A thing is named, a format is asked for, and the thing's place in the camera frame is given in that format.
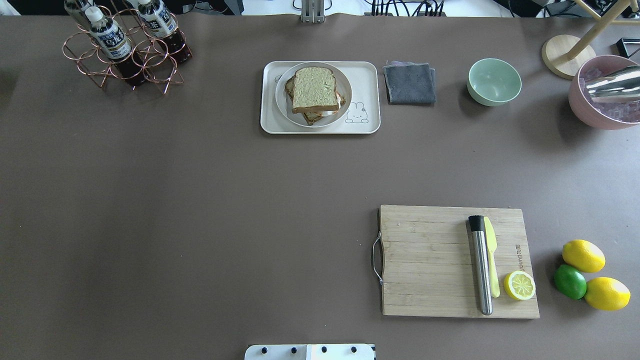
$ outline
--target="plate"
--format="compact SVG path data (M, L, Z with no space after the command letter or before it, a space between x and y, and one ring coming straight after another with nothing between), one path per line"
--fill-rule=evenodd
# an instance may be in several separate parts
M322 119L316 121L313 125L308 125L305 117L302 114L294 114L293 112L291 112L291 98L285 91L285 84L287 83L287 81L296 74L296 71L304 67L324 67L333 71L333 75L335 76L336 89L345 100L345 106L341 106L340 110L338 110L337 113L324 116L322 117ZM289 70L285 71L284 74L280 76L280 79L278 80L278 84L276 86L275 99L278 109L280 110L282 115L284 115L284 117L289 119L294 124L302 127L324 127L332 124L333 122L344 116L344 114L349 109L348 104L351 104L351 83L349 82L349 79L347 79L347 77L344 75L344 73L337 67L323 62L308 61L289 68Z

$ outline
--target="wooden stand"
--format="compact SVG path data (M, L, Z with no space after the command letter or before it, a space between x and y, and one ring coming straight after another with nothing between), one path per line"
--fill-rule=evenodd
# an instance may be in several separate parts
M575 0L575 2L585 9L588 8L589 13L598 22L582 38L572 35L558 35L547 40L542 46L542 60L545 65L554 74L569 80L573 79L584 63L596 56L593 48L589 46L593 39L609 24L620 23L620 21L616 21L616 18L628 6L631 6L634 11L637 11L638 7L636 0L618 0L609 11L600 17L583 0Z

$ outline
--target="bunny drawing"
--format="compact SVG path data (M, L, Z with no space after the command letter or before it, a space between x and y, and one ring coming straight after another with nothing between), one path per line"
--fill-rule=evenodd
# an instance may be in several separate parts
M369 122L367 118L367 110L362 102L352 102L347 110L347 124L366 124Z

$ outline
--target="round wooden base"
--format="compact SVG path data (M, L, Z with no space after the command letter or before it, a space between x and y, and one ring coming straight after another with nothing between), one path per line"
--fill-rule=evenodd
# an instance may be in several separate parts
M542 60L545 65L556 75L565 79L573 79L582 64L596 56L593 48L587 45L578 56L569 59L567 53L580 41L573 35L558 35L547 40L542 46Z

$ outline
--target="gray cloth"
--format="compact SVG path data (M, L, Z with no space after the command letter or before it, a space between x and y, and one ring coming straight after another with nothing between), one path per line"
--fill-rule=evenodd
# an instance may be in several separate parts
M382 69L390 104L436 102L436 70L429 63L392 61Z

